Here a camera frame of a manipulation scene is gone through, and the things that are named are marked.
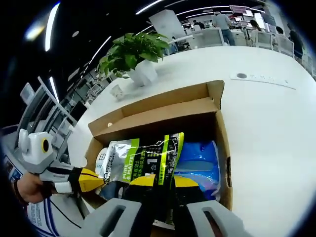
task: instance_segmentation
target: green leaves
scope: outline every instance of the green leaves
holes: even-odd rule
[[[127,39],[131,39],[131,38],[133,37],[133,33],[127,33],[127,34],[125,34],[125,37],[126,37]]]
[[[169,48],[168,43],[163,41],[163,40],[157,40],[156,46],[158,46],[160,48]]]
[[[136,68],[137,59],[136,59],[135,55],[129,55],[129,54],[125,55],[125,62],[130,68],[132,68],[132,69]]]
[[[106,75],[113,72],[121,78],[129,70],[135,70],[137,64],[145,59],[158,62],[158,58],[163,58],[163,49],[169,47],[168,43],[160,38],[167,37],[141,32],[137,36],[127,33],[115,39],[107,55],[100,59],[98,70]]]
[[[155,54],[151,54],[151,53],[142,53],[140,55],[142,58],[145,58],[149,61],[152,61],[152,62],[155,62],[157,63],[158,62],[158,57],[155,55]]]
[[[125,36],[121,36],[121,37],[113,40],[113,43],[117,43],[117,44],[123,43],[124,39],[125,39]]]

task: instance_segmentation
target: yellow-green label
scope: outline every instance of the yellow-green label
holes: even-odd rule
[[[132,177],[132,170],[134,165],[134,157],[139,148],[139,138],[132,139],[132,146],[127,153],[127,157],[124,162],[123,181],[130,182]]]
[[[160,162],[160,172],[159,172],[159,180],[158,180],[159,185],[163,185],[163,181],[164,181],[164,171],[166,168],[168,142],[169,142],[169,135],[165,135],[162,154],[161,154],[161,162]]]

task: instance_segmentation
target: white flower pot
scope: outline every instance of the white flower pot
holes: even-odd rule
[[[154,68],[154,63],[144,60],[136,66],[136,71],[144,76],[144,83],[147,81],[153,82],[158,78],[157,72]]]
[[[137,64],[135,70],[131,69],[127,74],[137,86],[150,84],[158,78],[153,63],[148,60]]]
[[[142,79],[142,76],[139,75],[135,70],[131,69],[129,72],[127,72],[128,76],[134,81],[134,83],[137,86],[144,86],[144,81]]]

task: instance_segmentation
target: white chair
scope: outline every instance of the white chair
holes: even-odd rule
[[[211,28],[192,32],[195,44],[198,48],[223,46],[224,38],[220,28]]]
[[[256,32],[256,44],[257,48],[265,48],[272,50],[272,34],[257,31]]]
[[[282,35],[276,36],[277,48],[280,53],[294,58],[294,43]]]
[[[199,25],[195,25],[193,26],[194,30],[195,31],[200,31],[201,30],[201,27]]]

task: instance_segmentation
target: person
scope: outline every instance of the person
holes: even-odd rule
[[[193,21],[193,25],[198,25],[201,29],[205,29],[205,25],[202,22],[197,22],[196,20]]]
[[[252,45],[254,46],[254,44],[256,43],[257,32],[262,31],[262,30],[255,20],[250,20],[250,24],[252,26],[252,31],[250,33],[250,41],[252,42]]]
[[[284,35],[284,31],[283,31],[283,29],[280,26],[276,27],[276,31],[277,31],[278,35]]]
[[[213,16],[212,25],[214,27],[221,28],[224,42],[229,42],[230,45],[236,45],[233,33],[229,29],[232,26],[232,23],[226,15],[223,15],[220,12],[216,11]]]
[[[292,25],[288,23],[287,26],[290,29],[289,39],[294,43],[294,58],[302,65],[303,43],[299,35],[293,30]]]
[[[47,198],[42,193],[43,187],[44,184],[40,177],[29,172],[26,172],[21,179],[12,184],[13,192],[22,205],[38,203]]]

